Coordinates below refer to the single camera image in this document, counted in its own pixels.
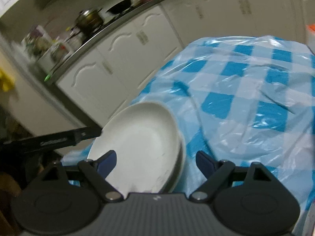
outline yellow object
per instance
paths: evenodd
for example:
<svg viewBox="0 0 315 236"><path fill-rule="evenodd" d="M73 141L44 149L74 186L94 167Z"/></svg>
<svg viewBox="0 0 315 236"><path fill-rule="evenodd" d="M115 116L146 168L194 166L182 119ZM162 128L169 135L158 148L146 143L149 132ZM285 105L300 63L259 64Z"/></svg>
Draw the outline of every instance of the yellow object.
<svg viewBox="0 0 315 236"><path fill-rule="evenodd" d="M14 88L14 78L6 74L1 68L0 68L0 88L4 92L8 92L9 90Z"/></svg>

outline cabinet handle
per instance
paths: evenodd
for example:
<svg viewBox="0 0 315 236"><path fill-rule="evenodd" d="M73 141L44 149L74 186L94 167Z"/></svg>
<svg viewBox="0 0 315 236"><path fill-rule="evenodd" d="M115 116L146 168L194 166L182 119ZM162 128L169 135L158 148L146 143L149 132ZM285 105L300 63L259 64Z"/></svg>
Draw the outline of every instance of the cabinet handle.
<svg viewBox="0 0 315 236"><path fill-rule="evenodd" d="M251 10L249 1L245 0L245 3L246 3L246 8L247 8L247 14L252 15L252 10Z"/></svg>
<svg viewBox="0 0 315 236"><path fill-rule="evenodd" d="M136 37L138 37L139 41L142 43L142 45L145 45L145 40L140 32L136 33Z"/></svg>
<svg viewBox="0 0 315 236"><path fill-rule="evenodd" d="M203 19L204 15L202 14L202 11L201 11L201 8L199 5L196 5L196 11L197 11L197 14L199 16L199 19Z"/></svg>
<svg viewBox="0 0 315 236"><path fill-rule="evenodd" d="M244 9L244 0L238 0L238 3L239 3L239 8L240 8L242 14L245 15L246 11Z"/></svg>
<svg viewBox="0 0 315 236"><path fill-rule="evenodd" d="M107 71L110 75L112 75L112 74L113 74L113 69L111 69L111 67L110 67L108 64L106 64L105 62L103 62L102 64L103 64L103 66L105 67L106 71Z"/></svg>
<svg viewBox="0 0 315 236"><path fill-rule="evenodd" d="M142 30L140 31L140 34L142 35L143 37L143 40L145 42L145 44L149 41L149 38L148 36L145 34L145 32L143 32Z"/></svg>

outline stack of plates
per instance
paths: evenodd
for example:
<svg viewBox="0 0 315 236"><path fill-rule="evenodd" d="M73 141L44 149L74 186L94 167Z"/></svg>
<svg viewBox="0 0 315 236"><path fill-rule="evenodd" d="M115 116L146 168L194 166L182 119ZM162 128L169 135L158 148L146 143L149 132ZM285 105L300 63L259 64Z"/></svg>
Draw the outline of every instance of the stack of plates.
<svg viewBox="0 0 315 236"><path fill-rule="evenodd" d="M162 104L132 105L103 128L89 152L97 160L109 150L117 153L117 165L108 181L126 197L129 192L170 192L184 166L184 138L174 117Z"/></svg>

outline green object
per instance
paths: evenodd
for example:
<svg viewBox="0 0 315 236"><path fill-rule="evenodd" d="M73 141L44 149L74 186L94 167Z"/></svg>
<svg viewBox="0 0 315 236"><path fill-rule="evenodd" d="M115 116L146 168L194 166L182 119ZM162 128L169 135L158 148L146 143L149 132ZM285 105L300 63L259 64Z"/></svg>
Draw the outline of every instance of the green object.
<svg viewBox="0 0 315 236"><path fill-rule="evenodd" d="M44 82L48 81L50 79L51 75L47 75Z"/></svg>

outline ribbed gray panel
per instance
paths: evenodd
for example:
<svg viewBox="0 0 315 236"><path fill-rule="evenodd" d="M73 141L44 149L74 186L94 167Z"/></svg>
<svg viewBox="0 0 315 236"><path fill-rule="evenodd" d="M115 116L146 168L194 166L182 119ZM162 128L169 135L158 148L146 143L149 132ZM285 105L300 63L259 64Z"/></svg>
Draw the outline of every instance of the ribbed gray panel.
<svg viewBox="0 0 315 236"><path fill-rule="evenodd" d="M192 203L184 194L130 194L124 202L106 205L93 223L69 235L239 236L224 227L206 204Z"/></svg>

